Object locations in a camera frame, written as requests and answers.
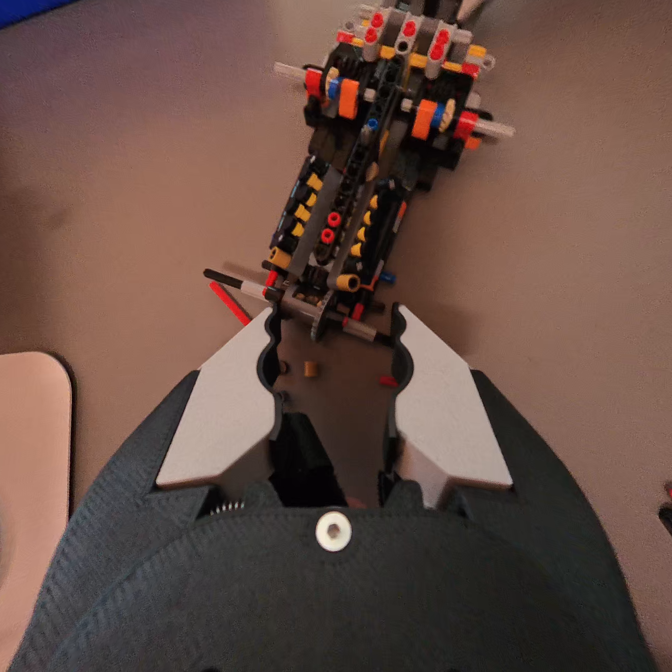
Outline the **multicolour lego car chassis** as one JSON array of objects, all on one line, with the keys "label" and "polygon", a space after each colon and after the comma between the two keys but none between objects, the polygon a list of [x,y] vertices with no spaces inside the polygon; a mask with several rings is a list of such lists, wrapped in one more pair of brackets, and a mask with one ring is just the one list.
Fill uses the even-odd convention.
[{"label": "multicolour lego car chassis", "polygon": [[474,89],[495,58],[457,24],[461,1],[377,1],[339,29],[322,64],[275,63],[301,83],[308,153],[273,230],[264,282],[212,269],[204,277],[304,321],[388,345],[366,324],[407,207],[454,170],[465,150],[515,129],[482,110]]}]

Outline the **blue plastic bin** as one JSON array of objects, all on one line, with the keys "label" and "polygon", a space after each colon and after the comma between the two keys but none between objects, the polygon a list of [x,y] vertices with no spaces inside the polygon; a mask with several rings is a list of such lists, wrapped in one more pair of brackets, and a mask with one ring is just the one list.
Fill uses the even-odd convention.
[{"label": "blue plastic bin", "polygon": [[1,29],[71,4],[74,1],[1,1]]}]

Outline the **white stand base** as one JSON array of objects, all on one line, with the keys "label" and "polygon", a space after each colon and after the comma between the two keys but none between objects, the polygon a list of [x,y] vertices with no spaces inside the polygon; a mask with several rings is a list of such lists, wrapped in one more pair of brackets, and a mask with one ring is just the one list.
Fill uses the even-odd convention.
[{"label": "white stand base", "polygon": [[69,518],[72,384],[38,351],[1,355],[1,670]]}]

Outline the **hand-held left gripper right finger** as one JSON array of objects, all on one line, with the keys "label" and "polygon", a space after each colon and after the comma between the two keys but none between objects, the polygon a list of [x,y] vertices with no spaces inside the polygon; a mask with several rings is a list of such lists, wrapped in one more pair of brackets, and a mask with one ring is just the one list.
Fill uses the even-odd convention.
[{"label": "hand-held left gripper right finger", "polygon": [[442,508],[457,486],[509,490],[513,477],[470,366],[405,305],[393,316],[393,473],[419,485],[426,509]]}]

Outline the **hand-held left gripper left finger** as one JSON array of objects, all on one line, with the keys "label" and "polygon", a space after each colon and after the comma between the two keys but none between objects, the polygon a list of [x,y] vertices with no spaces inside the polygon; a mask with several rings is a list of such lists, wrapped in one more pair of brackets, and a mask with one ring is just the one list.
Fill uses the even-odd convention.
[{"label": "hand-held left gripper left finger", "polygon": [[243,494],[268,479],[270,441],[278,437],[282,401],[277,308],[261,311],[199,368],[180,422],[156,476],[163,490],[214,485]]}]

